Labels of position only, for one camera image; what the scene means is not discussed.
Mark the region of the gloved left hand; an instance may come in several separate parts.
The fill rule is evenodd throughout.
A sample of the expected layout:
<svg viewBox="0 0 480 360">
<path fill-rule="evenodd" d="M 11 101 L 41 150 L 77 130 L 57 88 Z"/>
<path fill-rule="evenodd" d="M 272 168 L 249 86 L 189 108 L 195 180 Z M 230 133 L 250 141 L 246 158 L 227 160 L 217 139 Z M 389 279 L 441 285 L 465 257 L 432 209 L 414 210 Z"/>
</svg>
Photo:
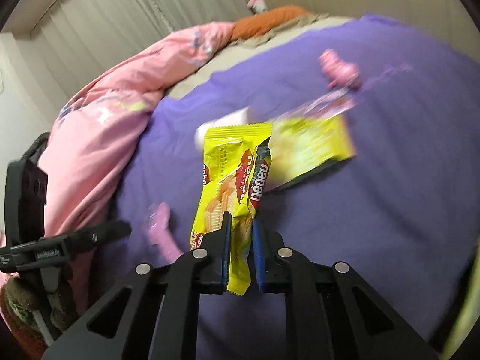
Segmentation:
<svg viewBox="0 0 480 360">
<path fill-rule="evenodd" d="M 6 314 L 18 330 L 52 345 L 79 318 L 69 281 L 69 265 L 42 268 L 8 278 L 4 286 Z"/>
</svg>

